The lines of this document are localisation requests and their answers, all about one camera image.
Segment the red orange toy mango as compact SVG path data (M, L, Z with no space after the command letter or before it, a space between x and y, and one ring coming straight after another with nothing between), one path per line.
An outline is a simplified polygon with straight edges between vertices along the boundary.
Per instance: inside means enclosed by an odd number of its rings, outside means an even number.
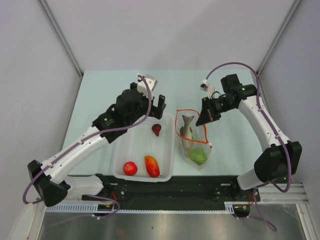
M150 155L144 157L145 167L148 175L152 178L160 176L160 168L156 159Z

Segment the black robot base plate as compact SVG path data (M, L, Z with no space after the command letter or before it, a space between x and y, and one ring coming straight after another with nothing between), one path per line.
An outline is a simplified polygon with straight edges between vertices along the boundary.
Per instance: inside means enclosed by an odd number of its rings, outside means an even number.
M235 175L173 176L165 182L140 182L99 175L99 197L116 200L122 210L215 211L226 202L248 205L259 200L258 192L241 190Z

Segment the clear zip top bag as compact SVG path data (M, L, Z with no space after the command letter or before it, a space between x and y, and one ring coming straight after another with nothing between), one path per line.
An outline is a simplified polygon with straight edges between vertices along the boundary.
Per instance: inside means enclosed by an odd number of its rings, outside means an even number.
M185 156L183 153L183 148L182 148L182 138L183 137L180 135L180 128L184 125L182 115L185 115L188 117L194 116L194 119L191 122L192 137L193 137L193 140L192 140L193 145L192 145L191 149L202 148L204 150L204 152L207 155L207 161L202 165L197 165L195 162L193 162L192 160L190 160L188 158L188 155ZM176 139L177 139L177 144L179 147L180 154L186 163L188 163L190 166L192 166L194 169L196 169L198 171L203 169L204 166L206 165L206 163L208 162L209 156L210 156L212 148L213 148L213 146L210 143L208 136L207 136L206 126L205 125L196 126L196 122L197 122L199 116L200 116L200 113L194 109L178 109L178 110L176 110L175 121L174 121Z

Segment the dark red toy fruit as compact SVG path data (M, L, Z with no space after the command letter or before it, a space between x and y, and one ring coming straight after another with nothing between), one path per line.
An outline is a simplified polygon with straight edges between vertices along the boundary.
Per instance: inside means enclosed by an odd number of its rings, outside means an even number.
M160 135L160 131L162 129L162 126L158 123L154 124L151 127L151 130L153 131L153 133L158 137Z

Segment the grey toy fish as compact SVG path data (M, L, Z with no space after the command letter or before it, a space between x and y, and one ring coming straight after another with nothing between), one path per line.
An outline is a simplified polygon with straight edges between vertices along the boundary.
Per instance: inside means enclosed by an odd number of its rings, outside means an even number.
M182 115L183 119L183 126L180 128L179 133L182 136L181 144L184 155L187 157L189 154L189 151L191 150L193 146L193 130L191 128L191 123L194 119L194 115L187 116Z

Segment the red toy apple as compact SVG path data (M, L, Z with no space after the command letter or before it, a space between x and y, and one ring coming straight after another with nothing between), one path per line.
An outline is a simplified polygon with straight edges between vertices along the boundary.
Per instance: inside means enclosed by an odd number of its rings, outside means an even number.
M123 172L126 176L134 176L138 171L137 165L132 162L128 161L123 165Z

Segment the green custard apple toy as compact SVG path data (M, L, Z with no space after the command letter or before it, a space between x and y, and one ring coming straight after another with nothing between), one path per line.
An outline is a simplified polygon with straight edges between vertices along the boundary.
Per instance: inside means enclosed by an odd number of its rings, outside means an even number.
M191 149L188 153L188 158L199 166L203 165L208 159L205 151L199 147Z

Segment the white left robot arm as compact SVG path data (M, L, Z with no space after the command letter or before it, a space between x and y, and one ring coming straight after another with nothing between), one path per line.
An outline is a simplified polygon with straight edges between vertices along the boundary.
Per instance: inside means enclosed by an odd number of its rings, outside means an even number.
M129 129L143 123L147 117L161 119L166 107L165 96L160 95L158 104L153 105L153 91L157 80L142 76L132 82L106 112L100 114L86 130L67 149L47 160L32 160L28 165L30 183L45 206L59 204L67 196L90 195L100 200L110 196L111 188L96 176L70 177L68 174L98 149L114 142Z

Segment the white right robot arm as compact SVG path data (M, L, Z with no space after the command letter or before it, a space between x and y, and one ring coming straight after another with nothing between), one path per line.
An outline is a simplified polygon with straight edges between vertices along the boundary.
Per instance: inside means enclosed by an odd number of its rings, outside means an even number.
M273 183L280 178L291 181L301 158L301 144L291 141L280 130L263 106L255 85L243 85L237 74L227 75L220 82L224 93L214 98L215 88L208 84L207 79L202 81L200 89L207 92L207 96L201 100L196 126L218 121L222 113L238 109L249 122L262 149L253 168L237 177L236 185L230 188L231 196L242 201L248 196L249 189Z

